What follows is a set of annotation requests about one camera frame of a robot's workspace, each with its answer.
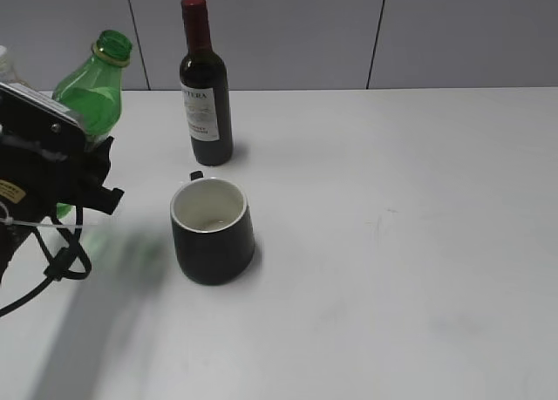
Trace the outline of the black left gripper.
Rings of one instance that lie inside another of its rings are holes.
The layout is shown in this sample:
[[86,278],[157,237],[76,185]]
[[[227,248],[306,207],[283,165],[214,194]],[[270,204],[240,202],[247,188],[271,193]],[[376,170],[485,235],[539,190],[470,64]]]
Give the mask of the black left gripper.
[[20,83],[1,85],[1,222],[36,226],[59,203],[111,215],[124,192],[104,186],[113,139],[89,148],[81,116]]

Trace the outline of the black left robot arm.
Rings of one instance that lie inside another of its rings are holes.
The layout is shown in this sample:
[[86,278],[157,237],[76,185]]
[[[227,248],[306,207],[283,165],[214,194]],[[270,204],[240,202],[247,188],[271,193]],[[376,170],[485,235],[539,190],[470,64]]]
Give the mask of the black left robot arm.
[[17,82],[1,85],[1,268],[59,203],[112,214],[104,186],[113,139],[90,147],[82,116]]

